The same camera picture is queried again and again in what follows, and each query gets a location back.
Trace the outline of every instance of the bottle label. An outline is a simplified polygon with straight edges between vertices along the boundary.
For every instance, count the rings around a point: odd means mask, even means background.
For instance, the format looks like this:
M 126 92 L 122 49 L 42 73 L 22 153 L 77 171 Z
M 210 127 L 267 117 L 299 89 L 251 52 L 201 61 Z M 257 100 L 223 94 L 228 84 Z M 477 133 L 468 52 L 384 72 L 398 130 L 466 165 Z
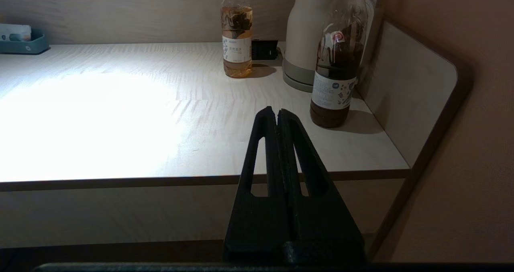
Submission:
M 350 80 L 332 80 L 316 72 L 312 87 L 312 102 L 319 107 L 333 110 L 349 107 L 356 81 L 356 77 Z
M 252 58 L 252 38 L 232 39 L 223 36 L 223 59 L 242 63 Z

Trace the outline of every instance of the desk surface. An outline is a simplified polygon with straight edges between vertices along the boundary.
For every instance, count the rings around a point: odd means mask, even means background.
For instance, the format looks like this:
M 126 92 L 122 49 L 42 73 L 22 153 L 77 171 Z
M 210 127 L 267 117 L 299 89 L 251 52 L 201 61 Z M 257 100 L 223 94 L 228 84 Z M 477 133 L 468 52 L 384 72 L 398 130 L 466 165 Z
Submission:
M 0 55 L 0 182 L 238 175 L 255 114 L 303 122 L 329 172 L 407 170 L 363 100 L 322 129 L 281 67 L 222 69 L 220 43 L 53 45 Z M 256 174 L 266 172 L 264 145 Z

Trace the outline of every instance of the brown liquid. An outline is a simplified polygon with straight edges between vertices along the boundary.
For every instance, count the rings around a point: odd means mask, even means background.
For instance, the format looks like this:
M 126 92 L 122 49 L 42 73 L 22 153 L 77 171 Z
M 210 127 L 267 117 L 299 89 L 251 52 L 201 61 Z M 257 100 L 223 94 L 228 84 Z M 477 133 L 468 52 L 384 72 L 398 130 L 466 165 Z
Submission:
M 357 76 L 360 59 L 362 58 L 363 46 L 356 43 L 352 53 L 348 52 L 346 43 L 336 43 L 334 56 L 321 56 L 323 50 L 321 43 L 318 47 L 318 61 L 316 72 L 321 76 L 333 80 L 351 80 Z M 310 101 L 310 118 L 314 124 L 322 127 L 337 127 L 347 119 L 349 106 L 344 109 L 326 109 Z
M 223 7 L 222 35 L 233 39 L 245 39 L 252 36 L 252 8 Z M 223 59 L 223 69 L 227 76 L 243 78 L 252 72 L 252 60 L 234 63 Z

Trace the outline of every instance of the teal tray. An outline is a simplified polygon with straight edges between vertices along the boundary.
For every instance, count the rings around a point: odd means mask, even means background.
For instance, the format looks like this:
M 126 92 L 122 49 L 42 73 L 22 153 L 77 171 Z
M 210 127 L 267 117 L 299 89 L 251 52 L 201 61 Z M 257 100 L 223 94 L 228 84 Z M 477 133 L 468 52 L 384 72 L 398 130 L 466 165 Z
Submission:
M 32 41 L 2 41 L 0 53 L 8 54 L 40 54 L 50 48 L 48 40 L 41 29 L 33 28 Z

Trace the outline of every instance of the pink wall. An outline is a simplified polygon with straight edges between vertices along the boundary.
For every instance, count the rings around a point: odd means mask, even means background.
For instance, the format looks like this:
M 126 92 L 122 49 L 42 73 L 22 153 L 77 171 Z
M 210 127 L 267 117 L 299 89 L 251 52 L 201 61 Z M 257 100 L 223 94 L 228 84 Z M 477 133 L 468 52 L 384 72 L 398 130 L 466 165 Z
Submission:
M 514 262 L 514 0 L 385 0 L 474 88 L 376 261 Z

